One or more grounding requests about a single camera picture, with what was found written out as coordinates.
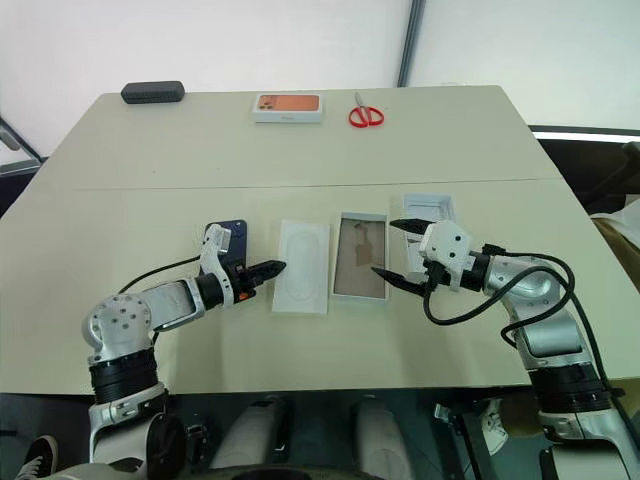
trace table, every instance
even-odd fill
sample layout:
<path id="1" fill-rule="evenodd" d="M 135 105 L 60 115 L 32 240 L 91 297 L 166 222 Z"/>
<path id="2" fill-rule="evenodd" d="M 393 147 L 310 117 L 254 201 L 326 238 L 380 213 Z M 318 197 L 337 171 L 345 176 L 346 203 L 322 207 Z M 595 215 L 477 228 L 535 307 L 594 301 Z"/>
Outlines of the table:
<path id="1" fill-rule="evenodd" d="M 546 252 L 567 260 L 576 273 L 576 291 L 610 376 L 639 375 L 635 343 L 640 322 L 634 314 L 640 298 L 499 89 L 363 91 L 366 101 L 386 109 L 387 123 L 378 133 L 346 126 L 350 93 L 326 92 L 326 118 L 315 126 L 253 125 L 252 93 L 187 95 L 184 105 L 139 110 L 115 95 L 98 99 L 0 221 L 0 389 L 90 393 L 85 363 L 90 350 L 80 335 L 84 316 L 134 276 L 193 256 L 208 222 L 246 219 L 252 263 L 277 257 L 282 219 L 333 227 L 341 211 L 397 218 L 402 216 L 402 196 L 409 192 L 452 194 L 458 221 L 474 235 L 476 248 L 484 242 L 498 243 L 514 251 Z M 340 106 L 342 100 L 345 108 Z M 424 133 L 411 140 L 394 122 L 404 123 L 405 115 L 414 118 L 410 105 L 416 102 L 430 103 L 432 108 L 421 114 Z M 234 142 L 229 128 L 221 134 L 209 129 L 207 139 L 200 138 L 205 132 L 198 126 L 201 103 L 226 106 L 225 114 L 235 111 L 233 104 L 236 110 L 244 109 L 243 120 L 236 117 L 236 128 L 246 140 Z M 157 110 L 157 115 L 147 107 Z M 478 126 L 472 120 L 482 117 L 476 111 L 480 108 L 491 113 Z M 445 114 L 443 123 L 432 117 Z M 152 122 L 159 129 L 155 141 L 150 142 L 152 127 L 129 117 Z M 129 128 L 111 136 L 115 146 L 109 150 L 113 153 L 110 165 L 104 151 L 109 142 L 101 140 L 95 129 L 108 124 L 104 136 L 110 137 L 107 132 L 129 122 Z M 172 145 L 180 143 L 180 136 L 170 138 L 164 133 L 178 124 L 192 124 L 199 133 L 182 127 L 181 135 L 189 139 L 184 142 L 184 160 L 178 163 L 174 157 L 172 163 L 167 150 L 177 153 Z M 259 127 L 271 134 L 265 135 Z M 324 141 L 316 142 L 308 156 L 300 156 L 298 134 L 310 135 L 313 127 L 313 135 Z M 449 145 L 433 136 L 431 128 L 438 129 L 440 137 L 459 142 Z M 483 136 L 476 136 L 477 128 L 485 132 Z M 384 151 L 372 148 L 377 134 L 393 145 Z M 503 135 L 510 148 L 500 145 Z M 242 135 L 233 136 L 237 140 Z M 246 156 L 259 152 L 256 139 L 273 136 L 290 141 L 281 141 L 276 153 L 266 149 L 261 156 Z M 433 142 L 425 142 L 427 137 Z M 95 155 L 89 155 L 92 142 L 100 146 Z M 397 153 L 389 165 L 381 160 L 391 151 Z M 318 168 L 320 158 L 331 160 Z M 430 168 L 421 167 L 423 159 L 432 160 Z M 331 171 L 339 163 L 342 176 Z M 389 181 L 384 181 L 384 174 Z M 336 235 L 332 229 L 332 259 Z M 395 271 L 406 271 L 403 247 L 402 233 L 391 231 L 390 266 Z M 140 288 L 194 274 L 196 268 L 164 272 Z M 159 375 L 170 390 L 528 383 L 517 354 L 499 338 L 499 329 L 507 321 L 499 306 L 472 322 L 444 328 L 426 320 L 417 297 L 395 289 L 384 306 L 331 298 L 326 316 L 273 313 L 272 295 L 273 285 L 263 286 L 249 302 L 227 311 L 210 311 L 196 322 L 162 334 L 156 356 Z M 452 315 L 482 300 L 473 292 L 439 290 L 434 309 Z"/>

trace sneaker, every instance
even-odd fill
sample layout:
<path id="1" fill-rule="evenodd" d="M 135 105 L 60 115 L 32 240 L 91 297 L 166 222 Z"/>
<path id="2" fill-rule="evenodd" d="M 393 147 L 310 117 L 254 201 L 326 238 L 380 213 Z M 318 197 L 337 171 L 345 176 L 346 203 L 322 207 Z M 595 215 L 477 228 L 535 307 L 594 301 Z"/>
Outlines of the sneaker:
<path id="1" fill-rule="evenodd" d="M 58 442 L 48 435 L 38 437 L 29 447 L 24 465 L 15 480 L 35 480 L 52 475 L 58 466 Z"/>
<path id="2" fill-rule="evenodd" d="M 502 399 L 493 399 L 480 417 L 482 423 L 482 433 L 487 443 L 489 454 L 495 455 L 509 438 L 509 434 L 502 426 L 500 418 L 500 402 Z"/>

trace scissors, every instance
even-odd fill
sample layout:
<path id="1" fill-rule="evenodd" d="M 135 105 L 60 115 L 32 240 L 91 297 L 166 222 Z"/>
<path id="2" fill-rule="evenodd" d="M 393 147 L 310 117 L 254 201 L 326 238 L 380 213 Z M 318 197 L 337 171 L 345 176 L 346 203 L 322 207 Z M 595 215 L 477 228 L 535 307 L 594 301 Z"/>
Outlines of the scissors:
<path id="1" fill-rule="evenodd" d="M 349 113 L 349 123 L 354 127 L 375 127 L 384 122 L 384 114 L 377 108 L 366 106 L 358 92 L 356 92 L 356 104 L 358 106 Z"/>

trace beige table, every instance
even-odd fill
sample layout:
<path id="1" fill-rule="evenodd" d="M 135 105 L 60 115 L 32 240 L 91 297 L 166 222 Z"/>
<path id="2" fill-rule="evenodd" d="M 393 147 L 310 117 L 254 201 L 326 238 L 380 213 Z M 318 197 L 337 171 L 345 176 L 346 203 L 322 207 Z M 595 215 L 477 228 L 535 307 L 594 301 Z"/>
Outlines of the beige table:
<path id="1" fill-rule="evenodd" d="M 484 242 L 499 243 L 514 251 L 548 252 L 567 260 L 575 270 L 577 293 L 591 318 L 610 376 L 638 376 L 640 353 L 636 340 L 640 335 L 640 322 L 636 321 L 635 313 L 640 309 L 640 298 L 549 159 L 526 132 L 512 107 L 503 104 L 506 100 L 499 90 L 382 90 L 375 92 L 376 104 L 381 105 L 383 99 L 388 98 L 388 109 L 396 112 L 394 118 L 401 119 L 406 110 L 396 109 L 394 99 L 403 99 L 404 95 L 417 99 L 439 98 L 434 92 L 449 98 L 452 110 L 464 105 L 456 103 L 458 95 L 465 97 L 467 103 L 476 102 L 485 108 L 493 103 L 502 105 L 503 114 L 495 113 L 500 108 L 493 109 L 493 115 L 499 117 L 493 121 L 500 129 L 510 132 L 511 138 L 503 139 L 511 144 L 509 151 L 497 146 L 495 151 L 500 154 L 492 154 L 491 142 L 474 138 L 476 154 L 471 158 L 467 154 L 472 148 L 462 139 L 473 136 L 470 133 L 473 125 L 463 122 L 466 130 L 460 130 L 460 124 L 450 124 L 449 129 L 458 130 L 459 147 L 456 144 L 445 148 L 438 143 L 440 150 L 432 149 L 423 144 L 425 132 L 409 145 L 396 146 L 398 152 L 406 151 L 407 155 L 396 155 L 391 162 L 393 169 L 388 169 L 387 163 L 379 164 L 380 157 L 376 157 L 374 150 L 364 148 L 374 159 L 364 163 L 355 156 L 351 164 L 353 168 L 362 167 L 361 177 L 349 166 L 343 168 L 347 176 L 360 178 L 358 184 L 349 185 L 345 181 L 344 185 L 321 186 L 318 183 L 331 183 L 328 180 L 334 173 L 316 171 L 315 164 L 305 163 L 304 157 L 297 160 L 297 170 L 277 167 L 282 169 L 282 177 L 265 166 L 265 162 L 271 160 L 276 164 L 293 162 L 296 152 L 291 148 L 299 148 L 295 145 L 296 135 L 289 134 L 294 146 L 284 144 L 277 155 L 243 157 L 242 162 L 237 160 L 231 165 L 229 161 L 220 160 L 233 153 L 231 143 L 224 135 L 218 137 L 212 131 L 211 152 L 207 153 L 211 169 L 220 168 L 233 174 L 233 166 L 244 173 L 244 177 L 239 174 L 234 177 L 234 181 L 242 185 L 225 186 L 224 178 L 218 179 L 209 171 L 198 176 L 206 149 L 196 151 L 193 144 L 186 145 L 185 151 L 191 152 L 190 160 L 183 160 L 180 168 L 174 168 L 168 157 L 161 162 L 154 161 L 158 155 L 164 158 L 171 139 L 159 136 L 156 144 L 148 145 L 147 155 L 143 156 L 140 155 L 142 145 L 138 145 L 131 134 L 127 142 L 135 153 L 128 160 L 133 172 L 122 177 L 113 173 L 124 171 L 127 154 L 123 150 L 116 155 L 110 176 L 109 168 L 102 165 L 106 161 L 104 153 L 96 157 L 87 155 L 82 159 L 86 166 L 80 156 L 73 153 L 75 148 L 84 151 L 89 147 L 84 140 L 85 135 L 90 134 L 86 124 L 100 123 L 97 119 L 101 112 L 104 112 L 104 122 L 112 125 L 118 123 L 113 116 L 135 114 L 128 110 L 131 107 L 120 108 L 117 97 L 101 97 L 26 194 L 0 221 L 0 389 L 89 393 L 85 359 L 90 352 L 80 335 L 80 324 L 86 313 L 137 274 L 195 254 L 202 228 L 210 221 L 245 218 L 249 224 L 249 261 L 258 262 L 277 256 L 282 219 L 334 225 L 340 211 L 380 212 L 396 218 L 402 216 L 402 195 L 409 192 L 452 194 L 458 220 L 475 236 L 475 247 Z M 373 92 L 365 94 L 365 98 L 374 97 Z M 316 133 L 325 138 L 318 143 L 318 149 L 324 154 L 314 150 L 310 154 L 314 159 L 323 155 L 334 158 L 347 148 L 333 138 L 339 128 L 349 129 L 330 117 L 330 112 L 338 108 L 337 100 L 332 100 L 334 96 L 340 99 L 343 92 L 327 93 L 326 122 L 316 126 L 325 129 L 318 130 L 324 132 L 322 134 Z M 246 107 L 252 95 L 198 94 L 193 97 L 209 104 L 230 104 L 231 99 L 235 99 L 240 109 Z M 196 107 L 192 104 L 180 114 L 182 122 L 190 121 L 189 111 Z M 437 113 L 446 110 L 441 107 Z M 140 112 L 141 116 L 148 115 L 144 110 Z M 452 112 L 450 117 L 462 115 Z M 258 131 L 248 117 L 245 123 L 247 125 L 238 127 L 247 132 L 245 145 L 238 147 L 243 152 L 255 148 L 248 145 L 255 143 L 251 132 Z M 447 128 L 438 125 L 445 135 Z M 282 137 L 284 129 L 290 128 L 266 127 Z M 493 132 L 487 125 L 481 128 L 497 145 L 500 132 Z M 373 137 L 374 132 L 364 132 L 364 135 Z M 216 144 L 221 145 L 221 150 L 215 148 Z M 449 152 L 456 148 L 465 155 L 456 158 Z M 434 160 L 430 173 L 425 173 L 427 169 L 420 170 L 422 176 L 418 181 L 401 181 L 409 178 L 410 170 L 418 166 L 418 156 L 446 157 L 449 162 Z M 483 170 L 479 164 L 485 160 L 489 166 Z M 499 168 L 500 162 L 507 171 L 519 165 L 524 173 L 518 175 L 519 170 L 513 167 L 510 171 L 514 178 L 509 178 Z M 313 176 L 305 176 L 307 167 L 322 178 L 318 181 Z M 142 175 L 145 168 L 155 169 L 158 175 L 149 179 Z M 381 169 L 396 181 L 376 184 L 376 175 Z M 477 175 L 486 170 L 487 177 L 491 174 L 497 179 L 480 177 L 481 181 L 474 181 L 465 173 L 468 170 Z M 252 173 L 255 171 L 262 172 L 265 178 Z M 203 177 L 214 185 L 202 186 Z M 255 186 L 261 181 L 264 185 Z M 272 181 L 288 186 L 273 188 Z M 198 188 L 185 186 L 183 182 L 193 182 Z M 332 258 L 336 233 L 332 231 Z M 393 270 L 406 269 L 400 232 L 391 232 L 390 256 Z M 140 288 L 193 274 L 195 268 L 188 266 L 165 272 L 141 284 Z M 443 328 L 426 320 L 417 297 L 397 290 L 392 290 L 385 306 L 330 299 L 326 316 L 272 313 L 272 294 L 273 285 L 268 285 L 250 302 L 224 312 L 213 310 L 197 322 L 161 335 L 157 345 L 159 374 L 171 391 L 527 383 L 517 354 L 499 338 L 498 331 L 507 321 L 500 306 L 472 322 Z M 442 315 L 451 315 L 482 300 L 480 294 L 453 294 L 443 290 L 435 296 L 434 308 Z"/>

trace person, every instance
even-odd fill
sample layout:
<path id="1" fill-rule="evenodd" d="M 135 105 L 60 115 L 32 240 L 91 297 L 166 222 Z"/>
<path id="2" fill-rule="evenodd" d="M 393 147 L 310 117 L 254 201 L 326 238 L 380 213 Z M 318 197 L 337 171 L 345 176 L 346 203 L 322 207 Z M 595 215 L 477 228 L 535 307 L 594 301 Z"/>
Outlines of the person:
<path id="1" fill-rule="evenodd" d="M 15 480 L 35 480 L 44 478 L 56 472 L 58 467 L 58 442 L 56 439 L 43 435 L 36 438 L 24 458 L 24 464 L 16 475 Z"/>

